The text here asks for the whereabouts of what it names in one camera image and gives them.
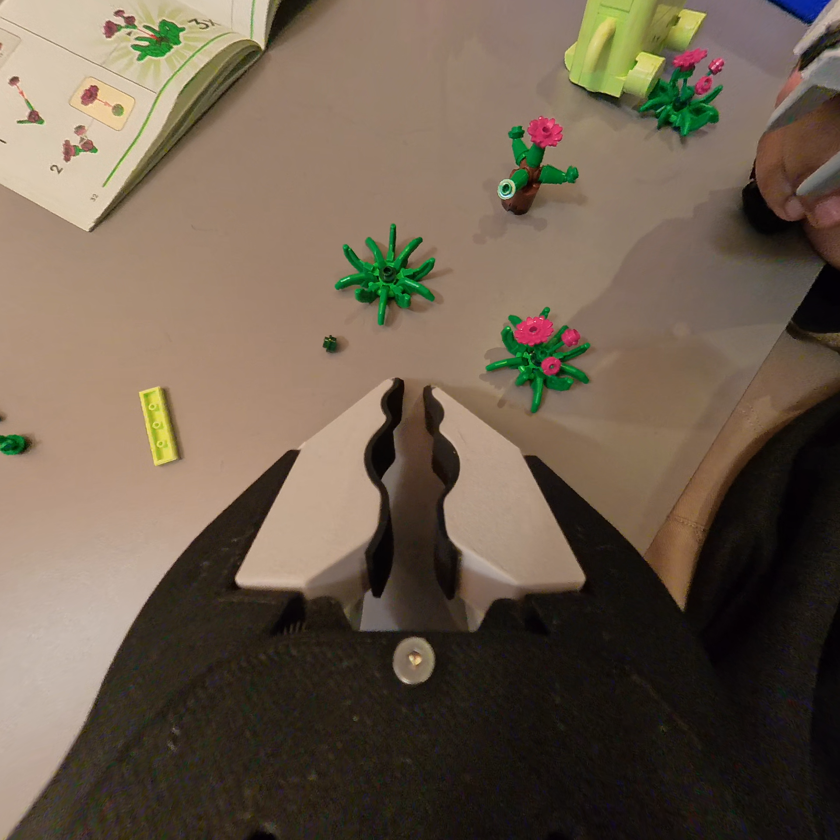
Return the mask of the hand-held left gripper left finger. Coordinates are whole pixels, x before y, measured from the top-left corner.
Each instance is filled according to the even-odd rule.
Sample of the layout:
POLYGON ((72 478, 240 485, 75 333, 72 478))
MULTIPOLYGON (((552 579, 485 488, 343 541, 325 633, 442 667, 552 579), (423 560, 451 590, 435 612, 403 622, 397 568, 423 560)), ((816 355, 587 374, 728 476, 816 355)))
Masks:
POLYGON ((403 395, 403 380, 383 381, 293 452, 236 574, 239 588, 328 596, 360 628, 364 596, 381 596, 392 569, 382 478, 395 459, 403 395))

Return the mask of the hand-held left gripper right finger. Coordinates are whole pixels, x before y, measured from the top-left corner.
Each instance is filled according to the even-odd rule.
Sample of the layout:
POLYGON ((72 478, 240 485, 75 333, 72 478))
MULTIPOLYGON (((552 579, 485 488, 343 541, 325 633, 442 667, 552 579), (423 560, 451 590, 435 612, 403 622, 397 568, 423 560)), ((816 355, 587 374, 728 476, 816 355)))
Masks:
POLYGON ((585 573, 521 450, 436 386, 423 391, 437 501, 434 564, 474 632, 493 602, 577 592, 585 573))

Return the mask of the person's right hand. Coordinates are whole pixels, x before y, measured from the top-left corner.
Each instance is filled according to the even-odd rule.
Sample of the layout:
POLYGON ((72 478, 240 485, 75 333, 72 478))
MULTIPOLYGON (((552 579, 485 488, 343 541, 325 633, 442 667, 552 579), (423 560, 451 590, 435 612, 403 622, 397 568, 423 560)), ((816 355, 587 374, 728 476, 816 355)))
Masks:
POLYGON ((765 134, 755 171, 759 191, 773 213, 801 223, 816 253, 839 267, 839 192, 798 196, 798 186, 839 151, 839 99, 826 101, 803 119, 765 134))

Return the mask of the green toy plant pink flowers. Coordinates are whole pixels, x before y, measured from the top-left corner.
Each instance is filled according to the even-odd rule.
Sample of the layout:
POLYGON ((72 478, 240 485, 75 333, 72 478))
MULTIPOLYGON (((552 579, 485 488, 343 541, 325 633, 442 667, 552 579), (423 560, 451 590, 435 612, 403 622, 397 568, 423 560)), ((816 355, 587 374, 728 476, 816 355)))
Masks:
POLYGON ((545 391, 566 392, 574 383, 590 382, 587 373, 572 361, 591 345, 567 324, 556 329, 549 307, 536 316, 510 315, 500 338, 508 357, 489 363, 486 371, 516 370, 515 384, 529 385, 532 389, 531 413, 540 409, 545 391))
POLYGON ((705 49, 690 49, 673 58, 673 70, 667 80, 657 80, 640 113, 653 113, 657 127, 671 127, 685 138, 708 124, 717 123, 719 110, 712 104, 723 90, 715 86, 715 76, 725 67, 725 59, 713 59, 707 73, 693 82, 697 65, 707 57, 705 49))

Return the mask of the lime green flat toy plate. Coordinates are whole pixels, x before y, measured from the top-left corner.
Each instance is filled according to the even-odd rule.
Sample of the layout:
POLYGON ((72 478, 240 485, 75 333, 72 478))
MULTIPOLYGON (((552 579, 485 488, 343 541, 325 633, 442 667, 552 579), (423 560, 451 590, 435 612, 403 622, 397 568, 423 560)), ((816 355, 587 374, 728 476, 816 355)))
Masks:
POLYGON ((159 386, 139 392, 143 421, 155 466, 163 466, 180 458, 176 435, 166 401, 159 386))

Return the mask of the lime green toy pot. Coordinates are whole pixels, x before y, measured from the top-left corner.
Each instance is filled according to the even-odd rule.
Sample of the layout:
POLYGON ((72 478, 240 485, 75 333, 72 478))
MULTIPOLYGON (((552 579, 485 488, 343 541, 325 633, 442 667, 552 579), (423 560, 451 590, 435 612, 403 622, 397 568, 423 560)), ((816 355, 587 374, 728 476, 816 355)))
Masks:
POLYGON ((588 91, 645 99, 665 64, 664 51, 684 51, 707 14, 684 1, 589 1, 564 64, 588 91))

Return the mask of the green leafy toy plant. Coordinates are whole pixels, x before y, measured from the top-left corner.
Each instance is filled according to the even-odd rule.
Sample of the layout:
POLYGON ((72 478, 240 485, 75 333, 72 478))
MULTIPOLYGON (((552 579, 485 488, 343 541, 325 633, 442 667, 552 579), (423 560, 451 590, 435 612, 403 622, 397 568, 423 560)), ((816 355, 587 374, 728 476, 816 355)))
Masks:
POLYGON ((371 261, 361 259, 349 245, 344 245, 343 255, 353 268, 353 273, 338 280, 334 285, 335 290, 352 287, 358 302, 375 302, 377 323, 382 327, 385 326, 391 302, 401 309, 409 309, 414 296, 434 302, 435 294, 424 285, 424 280, 435 268, 435 257, 426 259, 414 268, 408 264, 423 241, 423 237, 415 237, 402 250, 397 251, 396 225, 392 224, 385 253, 373 238, 365 240, 372 255, 371 261))

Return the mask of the person's black jacket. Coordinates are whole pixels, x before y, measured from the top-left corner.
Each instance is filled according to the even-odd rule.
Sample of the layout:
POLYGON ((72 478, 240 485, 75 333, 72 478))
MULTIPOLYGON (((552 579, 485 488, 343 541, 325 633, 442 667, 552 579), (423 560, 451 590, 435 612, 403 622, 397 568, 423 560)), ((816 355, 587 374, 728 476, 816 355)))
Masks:
POLYGON ((689 623, 738 709, 762 838, 838 838, 839 395, 789 422, 731 483, 689 623))

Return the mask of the toy cactus pink flower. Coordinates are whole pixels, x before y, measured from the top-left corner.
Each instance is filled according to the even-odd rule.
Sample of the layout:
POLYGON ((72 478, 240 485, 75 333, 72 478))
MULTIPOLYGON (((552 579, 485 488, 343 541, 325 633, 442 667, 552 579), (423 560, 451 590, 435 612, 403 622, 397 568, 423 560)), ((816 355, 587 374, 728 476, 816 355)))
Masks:
POLYGON ((563 138, 563 128, 554 118, 540 116, 526 129, 513 126, 508 132, 516 167, 509 177, 499 182, 497 194, 503 208, 516 215, 527 213, 542 184, 575 183, 577 168, 561 170, 543 163, 547 148, 557 146, 563 138))

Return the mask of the open instruction booklet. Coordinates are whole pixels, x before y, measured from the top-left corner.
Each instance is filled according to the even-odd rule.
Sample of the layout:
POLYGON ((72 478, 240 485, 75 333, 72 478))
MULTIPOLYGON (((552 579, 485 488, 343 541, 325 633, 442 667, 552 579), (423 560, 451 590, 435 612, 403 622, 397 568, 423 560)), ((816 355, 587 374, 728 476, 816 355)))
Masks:
POLYGON ((2 185, 90 231, 266 49, 280 1, 3 1, 2 185))

